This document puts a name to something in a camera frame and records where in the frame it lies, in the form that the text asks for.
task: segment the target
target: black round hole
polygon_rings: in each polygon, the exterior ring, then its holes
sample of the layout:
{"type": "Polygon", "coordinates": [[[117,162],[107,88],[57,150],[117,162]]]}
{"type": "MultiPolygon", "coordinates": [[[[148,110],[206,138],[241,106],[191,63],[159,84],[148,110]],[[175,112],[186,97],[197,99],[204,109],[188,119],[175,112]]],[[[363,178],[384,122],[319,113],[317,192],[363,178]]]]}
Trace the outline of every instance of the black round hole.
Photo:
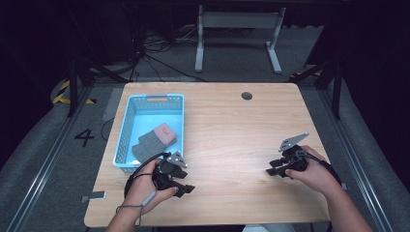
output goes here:
{"type": "Polygon", "coordinates": [[[249,100],[252,99],[252,94],[249,93],[249,92],[244,92],[244,93],[242,93],[242,98],[243,98],[244,100],[249,101],[249,100]]]}

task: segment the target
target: table top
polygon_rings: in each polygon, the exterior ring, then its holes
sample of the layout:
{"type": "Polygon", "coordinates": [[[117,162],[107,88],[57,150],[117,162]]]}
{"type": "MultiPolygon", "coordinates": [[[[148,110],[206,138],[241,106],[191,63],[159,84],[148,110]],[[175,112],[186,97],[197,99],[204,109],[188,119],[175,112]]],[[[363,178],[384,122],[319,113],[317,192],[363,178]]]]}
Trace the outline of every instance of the table top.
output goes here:
{"type": "Polygon", "coordinates": [[[128,97],[134,94],[185,96],[184,158],[195,189],[172,197],[142,216],[144,226],[315,222],[329,220],[324,196],[303,183],[269,176],[269,162],[281,157],[283,139],[308,132],[309,145],[325,158],[323,144],[303,97],[292,83],[131,83],[124,88],[102,158],[89,227],[107,226],[124,200],[130,174],[113,165],[128,97]],[[252,94],[247,101],[242,94],[252,94]]]}

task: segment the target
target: basket handle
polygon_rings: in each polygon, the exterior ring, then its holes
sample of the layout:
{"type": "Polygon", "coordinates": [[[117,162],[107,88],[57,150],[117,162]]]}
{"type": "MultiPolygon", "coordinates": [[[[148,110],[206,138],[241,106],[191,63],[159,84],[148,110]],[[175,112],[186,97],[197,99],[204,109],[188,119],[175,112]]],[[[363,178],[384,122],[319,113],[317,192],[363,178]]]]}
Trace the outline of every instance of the basket handle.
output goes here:
{"type": "Polygon", "coordinates": [[[158,95],[147,95],[148,102],[167,102],[168,95],[167,94],[158,94],[158,95]]]}

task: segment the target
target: object in basket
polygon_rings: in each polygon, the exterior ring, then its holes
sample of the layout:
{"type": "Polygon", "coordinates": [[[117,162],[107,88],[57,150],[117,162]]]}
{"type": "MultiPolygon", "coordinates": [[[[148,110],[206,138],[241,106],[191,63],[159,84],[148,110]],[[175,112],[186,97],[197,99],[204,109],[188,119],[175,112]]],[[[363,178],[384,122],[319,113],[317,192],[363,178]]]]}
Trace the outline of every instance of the object in basket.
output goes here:
{"type": "Polygon", "coordinates": [[[132,152],[140,162],[144,162],[173,144],[176,141],[176,134],[166,123],[163,123],[140,136],[138,140],[139,143],[132,146],[132,152]]]}

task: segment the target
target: hand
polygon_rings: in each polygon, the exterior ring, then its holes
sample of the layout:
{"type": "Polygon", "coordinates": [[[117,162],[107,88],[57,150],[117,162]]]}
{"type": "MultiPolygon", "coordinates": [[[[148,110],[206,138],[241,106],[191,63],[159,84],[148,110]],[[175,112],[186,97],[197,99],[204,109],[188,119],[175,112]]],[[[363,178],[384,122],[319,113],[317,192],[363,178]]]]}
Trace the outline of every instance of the hand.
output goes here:
{"type": "MultiPolygon", "coordinates": [[[[324,157],[320,156],[315,150],[309,146],[301,146],[305,152],[314,155],[320,160],[325,160],[324,157]]],[[[303,172],[287,169],[285,171],[286,175],[289,177],[299,180],[309,186],[311,189],[319,191],[321,193],[326,193],[328,189],[340,188],[337,180],[334,176],[318,161],[307,159],[308,166],[303,172]]]]}
{"type": "MultiPolygon", "coordinates": [[[[150,161],[146,166],[144,166],[136,176],[140,174],[152,174],[156,165],[160,162],[160,159],[154,159],[150,161]]],[[[142,175],[137,177],[130,187],[126,199],[123,205],[141,205],[142,201],[147,198],[147,196],[155,191],[156,188],[152,181],[152,175],[142,175]]],[[[142,208],[142,215],[147,214],[153,210],[162,201],[171,198],[178,188],[168,188],[165,190],[157,190],[155,197],[142,208]]]]}

